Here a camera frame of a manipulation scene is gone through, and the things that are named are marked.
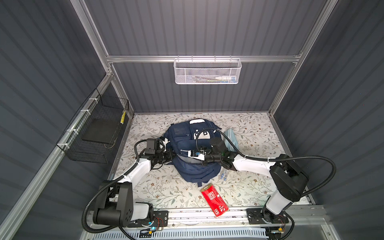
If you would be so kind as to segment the navy blue student backpack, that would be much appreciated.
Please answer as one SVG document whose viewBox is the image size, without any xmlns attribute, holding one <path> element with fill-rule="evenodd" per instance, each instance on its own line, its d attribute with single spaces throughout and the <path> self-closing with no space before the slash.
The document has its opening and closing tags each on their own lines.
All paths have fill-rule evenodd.
<svg viewBox="0 0 384 240">
<path fill-rule="evenodd" d="M 163 139 L 168 141 L 166 148 L 176 154 L 172 165 L 186 182 L 197 184 L 200 188 L 221 171 L 220 164 L 195 158 L 197 147 L 212 149 L 210 140 L 221 137 L 219 130 L 221 128 L 209 120 L 195 119 L 171 124 L 164 133 Z"/>
</svg>

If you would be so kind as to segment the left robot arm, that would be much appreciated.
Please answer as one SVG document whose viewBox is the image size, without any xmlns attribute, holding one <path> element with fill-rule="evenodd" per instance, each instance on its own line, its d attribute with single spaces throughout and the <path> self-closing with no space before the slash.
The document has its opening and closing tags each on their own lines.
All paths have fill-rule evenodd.
<svg viewBox="0 0 384 240">
<path fill-rule="evenodd" d="M 133 222 L 151 224 L 154 207 L 150 203 L 135 202 L 134 187 L 155 169 L 156 165 L 170 162 L 176 154 L 167 149 L 164 137 L 140 140 L 135 143 L 136 161 L 120 176 L 104 181 L 82 213 L 82 227 L 91 234 L 107 232 L 114 228 L 128 227 Z"/>
</svg>

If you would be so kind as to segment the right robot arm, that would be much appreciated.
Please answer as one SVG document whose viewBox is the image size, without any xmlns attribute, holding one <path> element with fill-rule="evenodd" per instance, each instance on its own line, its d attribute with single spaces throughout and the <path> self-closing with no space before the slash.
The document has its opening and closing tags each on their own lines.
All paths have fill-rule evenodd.
<svg viewBox="0 0 384 240">
<path fill-rule="evenodd" d="M 258 158 L 242 153 L 224 133 L 215 130 L 220 137 L 210 139 L 209 147 L 196 148 L 189 151 L 188 156 L 207 163 L 219 163 L 222 167 L 232 171 L 246 171 L 262 174 L 274 181 L 276 191 L 268 198 L 259 216 L 267 224 L 273 223 L 285 210 L 302 197 L 309 195 L 328 184 L 336 175 L 337 167 L 334 161 L 323 156 L 289 157 L 280 155 L 276 158 Z M 297 164 L 298 160 L 322 160 L 331 165 L 331 173 L 320 184 L 306 190 L 309 175 Z"/>
</svg>

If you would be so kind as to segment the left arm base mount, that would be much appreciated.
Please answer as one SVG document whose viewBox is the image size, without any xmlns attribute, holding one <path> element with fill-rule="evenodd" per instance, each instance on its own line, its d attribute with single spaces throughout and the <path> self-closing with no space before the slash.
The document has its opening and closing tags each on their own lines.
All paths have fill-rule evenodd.
<svg viewBox="0 0 384 240">
<path fill-rule="evenodd" d="M 128 224 L 128 228 L 144 227 L 167 227 L 169 211 L 154 211 L 149 213 L 149 217 L 142 220 L 135 220 Z"/>
</svg>

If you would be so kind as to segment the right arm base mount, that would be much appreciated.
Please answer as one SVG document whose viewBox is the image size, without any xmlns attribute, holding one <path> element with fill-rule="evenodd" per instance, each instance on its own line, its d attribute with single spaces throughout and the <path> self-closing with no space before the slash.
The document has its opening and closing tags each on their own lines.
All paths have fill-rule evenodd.
<svg viewBox="0 0 384 240">
<path fill-rule="evenodd" d="M 288 216 L 281 212 L 279 215 L 274 215 L 272 212 L 265 208 L 249 208 L 246 209 L 247 218 L 251 225 L 261 224 L 282 224 L 285 225 L 290 222 Z"/>
</svg>

